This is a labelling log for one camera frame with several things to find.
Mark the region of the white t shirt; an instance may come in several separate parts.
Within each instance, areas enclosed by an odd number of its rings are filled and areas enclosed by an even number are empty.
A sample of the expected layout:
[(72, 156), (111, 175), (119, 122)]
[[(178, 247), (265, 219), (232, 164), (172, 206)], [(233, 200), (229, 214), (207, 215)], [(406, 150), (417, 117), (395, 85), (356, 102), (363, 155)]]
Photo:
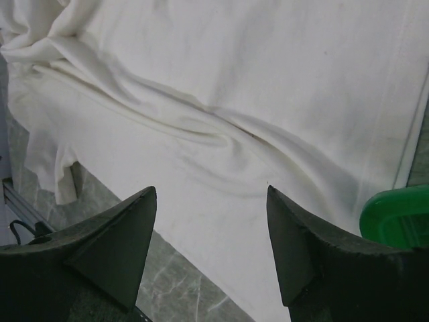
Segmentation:
[(288, 320), (274, 186), (358, 233), (403, 187), (428, 99), (427, 1), (2, 1), (8, 107), (59, 205), (78, 162), (256, 321)]

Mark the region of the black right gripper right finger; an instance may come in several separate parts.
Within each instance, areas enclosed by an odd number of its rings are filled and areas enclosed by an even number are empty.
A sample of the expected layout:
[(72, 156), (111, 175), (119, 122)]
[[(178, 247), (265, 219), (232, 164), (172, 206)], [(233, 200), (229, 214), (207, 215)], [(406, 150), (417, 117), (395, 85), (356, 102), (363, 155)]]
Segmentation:
[(292, 321), (427, 321), (428, 250), (353, 235), (274, 187), (267, 224)]

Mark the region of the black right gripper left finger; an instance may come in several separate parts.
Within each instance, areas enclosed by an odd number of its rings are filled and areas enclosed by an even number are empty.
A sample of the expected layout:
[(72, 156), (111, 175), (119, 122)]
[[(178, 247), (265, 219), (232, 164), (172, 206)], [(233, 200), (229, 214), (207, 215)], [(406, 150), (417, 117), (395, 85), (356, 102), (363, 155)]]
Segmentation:
[(157, 211), (149, 186), (66, 229), (1, 247), (2, 321), (147, 321), (136, 300)]

